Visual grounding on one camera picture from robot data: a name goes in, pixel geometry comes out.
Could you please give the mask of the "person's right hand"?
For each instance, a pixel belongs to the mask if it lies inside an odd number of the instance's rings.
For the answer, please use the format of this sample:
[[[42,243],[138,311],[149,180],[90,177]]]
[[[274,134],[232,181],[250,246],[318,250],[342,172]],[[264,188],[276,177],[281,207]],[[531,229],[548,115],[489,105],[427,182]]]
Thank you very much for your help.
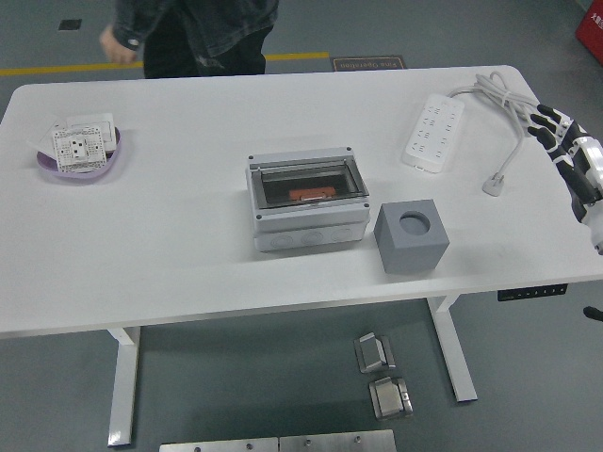
[[[121,45],[114,36],[111,24],[101,33],[99,42],[108,61],[119,65],[133,64],[137,60],[137,51],[141,45],[140,40],[129,41],[129,44],[134,46],[135,49]]]

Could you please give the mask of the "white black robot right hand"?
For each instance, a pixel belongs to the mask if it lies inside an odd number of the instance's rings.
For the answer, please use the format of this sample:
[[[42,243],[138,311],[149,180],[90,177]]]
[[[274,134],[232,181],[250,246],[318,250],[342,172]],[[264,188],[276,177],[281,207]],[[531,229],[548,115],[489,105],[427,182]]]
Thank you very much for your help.
[[[528,132],[536,137],[563,178],[577,222],[590,229],[602,252],[602,144],[559,110],[538,105]]]

